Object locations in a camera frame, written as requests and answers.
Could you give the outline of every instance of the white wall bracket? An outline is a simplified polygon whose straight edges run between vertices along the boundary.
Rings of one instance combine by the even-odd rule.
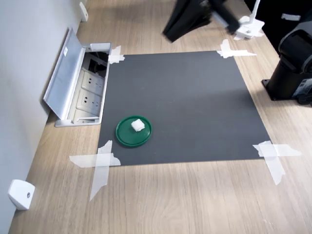
[[[33,199],[35,186],[19,179],[13,179],[8,195],[18,210],[28,210]]]

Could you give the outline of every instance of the metal flip cover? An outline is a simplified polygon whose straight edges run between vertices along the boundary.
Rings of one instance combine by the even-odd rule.
[[[85,48],[71,28],[66,36],[43,100],[60,119],[67,119]]]

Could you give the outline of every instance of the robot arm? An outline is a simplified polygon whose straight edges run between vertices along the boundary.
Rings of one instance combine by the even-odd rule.
[[[228,33],[233,34],[240,25],[223,2],[223,0],[177,0],[163,34],[169,41],[174,42],[186,33],[209,24],[212,14],[226,24]]]

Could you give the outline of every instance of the white wall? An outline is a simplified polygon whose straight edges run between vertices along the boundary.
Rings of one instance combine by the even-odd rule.
[[[49,110],[45,87],[68,27],[77,32],[79,0],[6,0],[0,6],[0,234],[15,206],[12,179],[25,180]]]

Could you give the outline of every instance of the socket panel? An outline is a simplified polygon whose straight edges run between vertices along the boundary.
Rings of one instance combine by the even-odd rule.
[[[96,95],[102,96],[104,79],[97,74],[85,71],[83,75],[82,86],[83,89],[90,91]]]
[[[81,89],[78,96],[77,109],[99,116],[101,99],[99,95]]]

